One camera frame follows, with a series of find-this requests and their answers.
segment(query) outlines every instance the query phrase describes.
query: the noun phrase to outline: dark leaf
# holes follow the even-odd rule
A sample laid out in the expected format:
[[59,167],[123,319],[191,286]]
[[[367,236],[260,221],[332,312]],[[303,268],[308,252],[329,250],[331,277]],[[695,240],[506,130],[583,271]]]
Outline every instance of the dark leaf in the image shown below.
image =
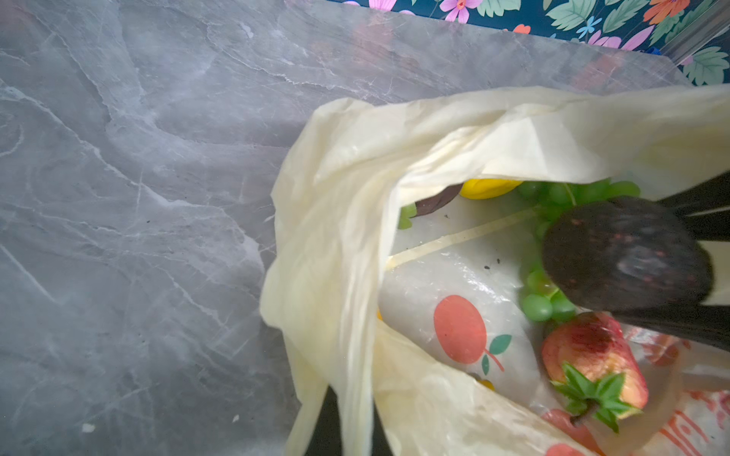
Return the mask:
[[502,334],[500,336],[497,336],[494,338],[491,344],[489,344],[489,352],[492,355],[501,355],[504,353],[505,350],[507,350],[507,347],[510,346],[510,342],[512,341],[512,336],[510,334]]
[[677,13],[676,16],[667,16],[664,20],[662,20],[654,29],[654,31],[651,32],[651,39],[649,40],[649,45],[653,46],[654,43],[659,41],[661,37],[668,34],[670,30],[672,30],[672,27],[676,26],[677,23],[682,18],[682,15],[684,14],[684,11],[680,11]]
[[484,375],[489,374],[489,357],[486,355],[482,358],[482,371]]
[[682,30],[687,28],[692,22],[700,17],[705,11],[707,11],[712,5],[712,0],[704,0],[701,4],[697,5],[697,8],[688,12],[687,15],[669,32],[666,33],[664,42],[669,44],[675,36],[677,36]]

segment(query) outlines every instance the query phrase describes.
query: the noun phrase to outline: green grape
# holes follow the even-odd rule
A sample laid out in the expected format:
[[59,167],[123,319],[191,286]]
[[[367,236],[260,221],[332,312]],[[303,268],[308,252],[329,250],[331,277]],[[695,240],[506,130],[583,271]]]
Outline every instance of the green grape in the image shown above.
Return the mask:
[[537,199],[537,196],[542,192],[545,184],[543,182],[528,181],[522,182],[517,187],[517,191],[527,199]]
[[568,193],[568,186],[561,183],[550,184],[550,189],[547,192],[550,201],[559,206],[572,205],[572,199],[570,193]]
[[563,294],[558,291],[550,299],[553,304],[553,320],[557,322],[566,322],[575,316],[575,304]]
[[603,179],[592,184],[581,185],[575,199],[578,204],[588,204],[606,199],[606,192],[611,185],[611,179]]
[[545,232],[548,231],[548,228],[552,224],[552,222],[542,222],[537,226],[537,229],[535,230],[535,236],[537,236],[538,240],[542,241],[544,239]]
[[542,269],[542,261],[541,260],[536,260],[534,263],[532,263],[530,265],[530,269],[529,269],[529,273],[528,274],[530,274],[532,272],[535,272],[535,271],[543,271],[543,272],[545,272],[545,270]]
[[544,296],[527,295],[522,300],[522,312],[534,322],[546,322],[553,316],[553,305]]
[[567,206],[556,206],[554,204],[541,204],[535,210],[537,214],[551,222],[556,221],[568,209]]
[[408,228],[413,226],[413,222],[410,221],[410,218],[408,217],[400,217],[398,219],[398,229],[399,230],[407,230]]
[[552,295],[558,289],[542,269],[532,271],[527,276],[527,286],[535,293],[545,296]]
[[614,198],[615,196],[639,196],[641,190],[639,186],[628,180],[614,182],[608,187],[606,198]]
[[408,206],[403,206],[401,208],[401,217],[411,218],[415,217],[418,213],[418,209],[415,207],[415,203],[411,203]]

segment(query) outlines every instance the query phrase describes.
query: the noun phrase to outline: dark object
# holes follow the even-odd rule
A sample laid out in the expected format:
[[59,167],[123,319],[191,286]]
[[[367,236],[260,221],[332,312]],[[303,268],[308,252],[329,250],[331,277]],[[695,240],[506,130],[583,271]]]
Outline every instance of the dark object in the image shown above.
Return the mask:
[[657,203],[574,208],[545,234],[545,270],[578,306],[730,351],[730,306],[702,305],[712,265],[696,242],[730,241],[728,205],[730,171]]
[[591,310],[697,304],[712,289],[710,258],[679,217],[631,196],[566,212],[545,233],[542,262]]
[[438,195],[434,195],[431,198],[422,199],[415,202],[416,217],[419,215],[431,214],[446,206],[451,200],[456,198],[458,193],[461,191],[462,184],[451,185],[442,190]]
[[730,352],[730,308],[727,306],[665,306],[614,312],[628,325],[691,339]]
[[[374,428],[372,433],[372,456],[393,456],[388,440],[385,438],[383,424],[373,406]],[[339,430],[339,411],[337,409],[337,394],[331,387],[322,403],[320,416],[317,419],[310,445],[304,456],[340,456],[342,454],[342,434]]]

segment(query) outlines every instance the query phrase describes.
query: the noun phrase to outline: grape stem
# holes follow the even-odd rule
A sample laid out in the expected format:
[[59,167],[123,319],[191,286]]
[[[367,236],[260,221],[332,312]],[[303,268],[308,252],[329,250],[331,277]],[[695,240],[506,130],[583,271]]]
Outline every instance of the grape stem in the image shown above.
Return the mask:
[[497,364],[497,367],[499,368],[500,371],[504,372],[504,367],[502,366],[502,363],[500,363],[499,360],[496,358],[496,356],[492,355],[489,352],[489,350],[487,350],[487,349],[484,349],[484,353],[486,353],[487,355],[489,355],[489,357],[494,360],[494,362]]
[[573,203],[573,206],[577,206],[578,203],[575,202],[575,196],[573,196],[573,192],[570,191],[570,185],[566,184],[565,182],[563,182],[563,185],[565,185],[565,190],[566,192],[568,192],[568,196],[570,196],[570,202]]

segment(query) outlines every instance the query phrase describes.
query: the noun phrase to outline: grape bunch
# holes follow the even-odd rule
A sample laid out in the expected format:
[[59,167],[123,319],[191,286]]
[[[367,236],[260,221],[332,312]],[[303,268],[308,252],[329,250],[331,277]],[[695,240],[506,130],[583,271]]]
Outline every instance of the grape bunch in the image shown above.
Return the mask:
[[[563,182],[524,182],[517,191],[528,201],[537,203],[535,208],[542,219],[535,236],[539,241],[545,232],[568,209],[581,204],[603,201],[616,196],[639,196],[639,186],[630,181],[611,183],[603,179],[592,184],[578,185]],[[527,276],[530,294],[521,301],[525,316],[535,322],[566,322],[575,316],[575,305],[553,284],[542,269],[534,265]]]

